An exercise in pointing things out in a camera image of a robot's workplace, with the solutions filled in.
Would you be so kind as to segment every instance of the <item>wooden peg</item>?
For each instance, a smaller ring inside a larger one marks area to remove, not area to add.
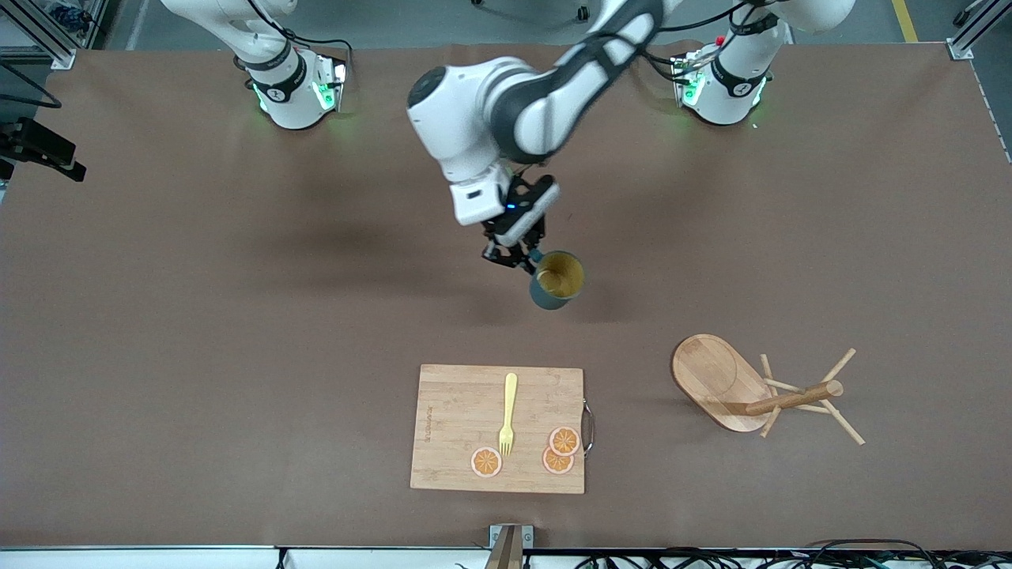
[[[850,423],[847,422],[847,419],[843,418],[843,415],[840,414],[840,411],[836,408],[835,405],[825,400],[820,401],[819,403],[822,403],[823,407],[825,407],[826,410],[828,410],[829,413],[833,415],[833,418],[836,419],[836,422],[840,423],[840,426],[843,427],[843,430],[847,431],[847,434],[849,434],[850,437],[854,439],[854,442],[856,442],[858,445],[864,444],[864,438],[862,438],[861,435],[857,433],[857,430],[855,430],[854,427],[850,426]]]
[[[786,409],[789,407],[796,407],[805,403],[822,401],[823,399],[829,399],[830,397],[838,397],[840,395],[843,395],[843,385],[836,380],[830,380],[827,383],[810,387],[805,390],[805,393],[781,395],[778,397],[763,399],[762,401],[756,401],[755,403],[749,403],[745,406],[745,414],[754,417],[756,415],[769,413],[776,407]]]
[[[766,357],[765,353],[759,354],[759,359],[762,360],[762,373],[766,376],[766,381],[769,382],[773,379],[773,371],[769,368],[769,359]],[[773,397],[780,395],[777,393],[776,388],[773,386],[769,387],[770,391],[773,392]],[[773,423],[776,422],[776,418],[780,416],[781,407],[774,407],[773,412],[769,414],[769,418],[766,419],[766,424],[762,426],[762,430],[759,431],[759,436],[766,438],[769,434],[769,429],[773,428]]]
[[[836,365],[833,365],[833,369],[829,371],[829,374],[826,374],[826,377],[823,378],[823,381],[819,383],[824,384],[826,382],[833,381],[833,378],[836,378],[836,375],[840,373],[840,370],[843,370],[843,367],[846,365],[848,361],[850,361],[850,358],[853,357],[855,353],[857,353],[856,349],[854,348],[848,349],[847,353],[845,353],[843,357],[841,357],[840,360],[836,362]]]
[[[794,409],[798,409],[800,411],[811,411],[813,413],[820,413],[823,415],[832,415],[832,413],[829,412],[829,409],[825,407],[816,407],[815,405],[798,405],[797,407],[794,407]]]

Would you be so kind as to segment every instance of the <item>metal handle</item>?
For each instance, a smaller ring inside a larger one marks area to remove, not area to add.
[[[590,436],[588,437],[583,434],[583,421],[580,421],[580,439],[583,440],[583,458],[586,459],[590,450],[594,448],[594,432],[596,430],[594,412],[590,410],[590,404],[587,403],[586,399],[583,400],[583,414],[589,417],[587,424],[590,425]]]

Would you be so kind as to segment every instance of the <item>mug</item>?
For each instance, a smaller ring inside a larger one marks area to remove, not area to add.
[[[572,253],[534,249],[530,258],[537,263],[530,276],[530,300],[544,310],[558,310],[580,295],[586,274],[583,263]]]

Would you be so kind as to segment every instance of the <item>yellow fork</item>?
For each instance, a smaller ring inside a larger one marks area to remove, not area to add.
[[[499,454],[508,457],[513,450],[513,403],[516,401],[516,374],[506,374],[506,414],[499,430]]]

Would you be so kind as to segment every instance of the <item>cutting board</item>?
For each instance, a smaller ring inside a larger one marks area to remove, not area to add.
[[[499,449],[506,374],[517,376],[513,451],[502,470],[481,478],[471,457],[482,446]],[[583,453],[566,474],[541,466],[549,434],[580,429],[583,370],[422,365],[411,460],[411,487],[476,492],[583,494]]]

